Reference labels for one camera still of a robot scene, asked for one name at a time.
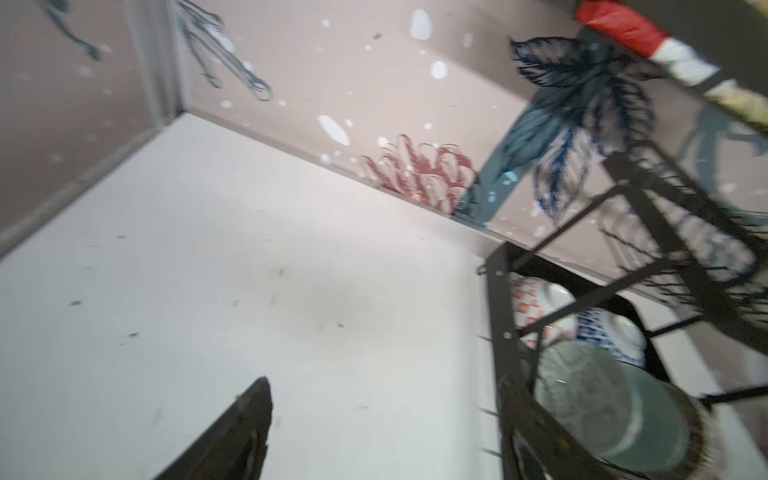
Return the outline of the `blue geometric patterned bowl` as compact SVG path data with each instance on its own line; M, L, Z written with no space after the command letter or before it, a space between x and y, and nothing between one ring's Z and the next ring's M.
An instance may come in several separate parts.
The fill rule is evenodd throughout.
M520 277L511 284L512 307L518 329L528 326L546 315L575 301L564 286L538 277ZM578 320L575 314L565 316L542 330L542 347L577 337Z

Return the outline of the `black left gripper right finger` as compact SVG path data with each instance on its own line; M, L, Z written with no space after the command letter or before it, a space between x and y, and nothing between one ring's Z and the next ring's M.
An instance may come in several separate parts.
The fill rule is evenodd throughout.
M611 473L510 375L497 383L497 412L505 479L521 479L514 437L520 436L554 479L610 479Z

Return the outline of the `orange diamond white bowl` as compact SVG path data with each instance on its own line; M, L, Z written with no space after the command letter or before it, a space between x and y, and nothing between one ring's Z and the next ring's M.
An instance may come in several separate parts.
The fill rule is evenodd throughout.
M639 393L623 364L589 342L567 340L545 348L534 397L597 457L628 450L641 430Z

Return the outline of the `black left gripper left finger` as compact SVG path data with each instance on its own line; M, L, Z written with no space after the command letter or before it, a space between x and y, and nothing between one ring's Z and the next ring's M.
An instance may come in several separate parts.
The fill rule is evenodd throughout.
M262 376L157 477L259 479L268 452L272 412L270 382Z

